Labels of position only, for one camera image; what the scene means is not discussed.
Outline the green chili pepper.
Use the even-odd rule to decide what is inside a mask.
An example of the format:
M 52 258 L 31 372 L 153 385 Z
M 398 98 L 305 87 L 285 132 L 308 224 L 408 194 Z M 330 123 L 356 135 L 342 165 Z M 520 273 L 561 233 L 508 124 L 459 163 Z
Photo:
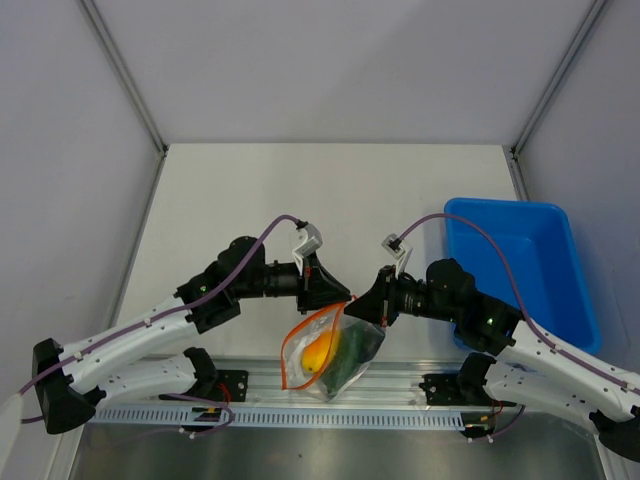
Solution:
M 355 323 L 341 332 L 336 354 L 319 378 L 328 399 L 339 395 L 368 368 L 385 337 L 383 329 L 367 322 Z

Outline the yellow bell pepper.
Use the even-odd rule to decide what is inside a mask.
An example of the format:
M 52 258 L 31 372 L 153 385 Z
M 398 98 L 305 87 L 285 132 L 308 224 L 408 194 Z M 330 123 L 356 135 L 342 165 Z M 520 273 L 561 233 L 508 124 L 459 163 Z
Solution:
M 304 348 L 301 367 L 305 372 L 316 373 L 321 369 L 325 360 L 331 355 L 331 341 L 331 332 L 325 331 Z

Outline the clear orange zip top bag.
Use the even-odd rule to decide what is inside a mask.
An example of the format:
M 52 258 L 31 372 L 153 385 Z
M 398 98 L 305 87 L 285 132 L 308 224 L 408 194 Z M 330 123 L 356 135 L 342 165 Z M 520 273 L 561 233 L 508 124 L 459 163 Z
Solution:
M 386 331 L 347 315 L 347 305 L 324 307 L 286 335 L 279 358 L 282 390 L 330 402 L 369 368 Z

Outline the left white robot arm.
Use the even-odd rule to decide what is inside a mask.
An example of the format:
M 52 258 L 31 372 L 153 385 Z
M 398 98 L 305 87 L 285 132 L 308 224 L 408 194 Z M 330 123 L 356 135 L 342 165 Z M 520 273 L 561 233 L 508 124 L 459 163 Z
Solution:
M 130 322 L 66 345 L 40 341 L 32 377 L 46 432 L 71 431 L 118 401 L 164 394 L 209 398 L 218 372 L 204 349 L 190 347 L 146 367 L 139 359 L 239 316 L 244 299 L 279 297 L 295 298 L 297 311 L 307 313 L 348 301 L 350 291 L 324 268 L 315 248 L 299 248 L 288 263 L 267 262 L 258 239 L 244 236 Z

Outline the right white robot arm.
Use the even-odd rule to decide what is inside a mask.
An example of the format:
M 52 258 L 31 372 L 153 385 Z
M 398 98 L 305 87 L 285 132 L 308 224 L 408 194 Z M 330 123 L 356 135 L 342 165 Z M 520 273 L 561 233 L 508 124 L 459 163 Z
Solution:
M 345 309 L 388 327 L 401 314 L 447 321 L 471 354 L 456 380 L 468 403 L 485 397 L 543 410 L 595 433 L 609 450 L 639 459 L 639 375 L 560 339 L 525 313 L 480 292 L 454 259 L 438 260 L 423 280 L 382 268 Z

